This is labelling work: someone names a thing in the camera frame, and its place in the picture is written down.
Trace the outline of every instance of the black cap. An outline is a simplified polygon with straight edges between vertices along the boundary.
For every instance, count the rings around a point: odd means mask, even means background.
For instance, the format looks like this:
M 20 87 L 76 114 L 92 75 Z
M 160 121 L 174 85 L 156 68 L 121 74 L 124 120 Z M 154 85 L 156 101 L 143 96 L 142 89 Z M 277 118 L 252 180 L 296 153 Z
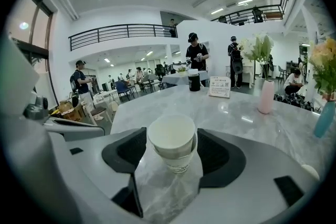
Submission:
M 77 62 L 76 62 L 76 66 L 77 65 L 85 65 L 86 63 L 85 63 L 85 61 L 82 61 L 82 60 L 78 60 Z
M 196 33 L 190 33 L 188 42 L 193 42 L 196 38 L 198 38 Z

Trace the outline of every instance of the blue vase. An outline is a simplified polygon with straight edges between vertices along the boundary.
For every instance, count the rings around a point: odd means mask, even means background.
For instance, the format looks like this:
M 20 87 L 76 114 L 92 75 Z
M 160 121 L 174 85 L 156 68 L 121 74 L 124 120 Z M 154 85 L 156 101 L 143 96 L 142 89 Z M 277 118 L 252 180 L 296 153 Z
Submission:
M 327 102 L 321 112 L 319 120 L 316 123 L 314 135 L 323 137 L 329 129 L 335 115 L 335 101 Z

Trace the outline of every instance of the black fisheye border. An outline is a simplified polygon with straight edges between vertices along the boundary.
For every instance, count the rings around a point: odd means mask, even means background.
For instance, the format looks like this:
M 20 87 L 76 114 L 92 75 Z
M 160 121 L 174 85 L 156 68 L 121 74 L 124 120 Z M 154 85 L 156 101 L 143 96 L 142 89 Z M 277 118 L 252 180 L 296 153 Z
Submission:
M 327 6 L 330 16 L 334 20 L 336 18 L 336 5 L 334 0 L 323 0 Z M 15 0 L 2 0 L 2 8 L 0 9 L 0 29 L 4 27 L 4 23 L 7 19 L 7 14 L 10 12 Z M 3 210 L 2 218 L 10 219 L 11 222 L 29 221 L 33 220 L 37 223 L 53 223 L 37 204 L 25 193 L 21 185 L 10 170 L 9 165 L 6 162 L 3 144 L 1 141 L 1 122 L 0 122 L 0 164 L 1 164 L 1 178 L 2 178 L 2 200 Z M 310 223 L 315 220 L 319 222 L 328 222 L 328 220 L 334 219 L 334 202 L 332 202 L 333 194 L 336 193 L 336 162 L 335 158 L 332 160 L 331 168 L 327 174 L 324 182 L 321 183 L 319 189 L 315 195 L 307 202 L 307 204 L 290 220 L 286 220 L 286 223 Z

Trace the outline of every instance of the man wearing black cap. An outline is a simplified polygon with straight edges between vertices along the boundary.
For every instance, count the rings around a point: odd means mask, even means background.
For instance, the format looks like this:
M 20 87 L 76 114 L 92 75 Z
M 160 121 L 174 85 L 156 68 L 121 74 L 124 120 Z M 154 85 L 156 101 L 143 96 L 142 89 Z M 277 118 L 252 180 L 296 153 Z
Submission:
M 237 38 L 235 36 L 231 37 L 231 44 L 227 47 L 227 54 L 230 56 L 230 78 L 231 78 L 231 88 L 235 87 L 235 70 L 233 69 L 233 57 L 232 52 L 238 51 L 238 43 L 236 42 Z M 242 85 L 243 73 L 238 74 L 237 88 L 239 89 Z
M 91 94 L 89 93 L 88 83 L 92 82 L 91 79 L 86 79 L 85 75 L 81 71 L 84 68 L 85 62 L 79 60 L 76 62 L 76 71 L 73 73 L 74 80 L 78 89 L 78 94 L 80 99 L 86 104 L 88 111 L 94 110 L 93 100 Z M 94 116 L 95 121 L 101 121 L 104 117 L 96 115 Z
M 205 60 L 209 58 L 207 49 L 203 44 L 198 43 L 198 36 L 196 33 L 190 33 L 188 42 L 191 45 L 187 48 L 186 61 L 191 62 L 191 68 L 206 70 Z

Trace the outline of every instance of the black t-shirt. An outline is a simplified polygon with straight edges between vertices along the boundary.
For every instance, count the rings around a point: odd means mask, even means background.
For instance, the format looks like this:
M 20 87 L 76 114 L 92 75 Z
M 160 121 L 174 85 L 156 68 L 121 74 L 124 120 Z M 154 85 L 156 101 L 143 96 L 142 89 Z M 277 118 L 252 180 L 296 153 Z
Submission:
M 194 60 L 194 58 L 196 58 L 197 54 L 202 54 L 202 56 L 208 54 L 208 51 L 203 44 L 198 43 L 198 45 L 196 47 L 193 47 L 192 45 L 190 45 L 187 48 L 187 53 L 186 53 L 185 56 L 190 57 L 191 68 L 198 69 L 198 70 L 206 70 L 205 60 L 203 60 L 201 62 L 197 62 L 196 60 Z
M 78 79 L 85 80 L 86 77 L 83 74 L 83 72 L 76 70 L 75 73 L 73 73 L 73 75 L 74 75 L 75 83 L 77 85 L 78 93 L 79 94 L 87 93 L 89 91 L 88 84 L 87 83 L 79 84 L 79 82 L 77 81 Z

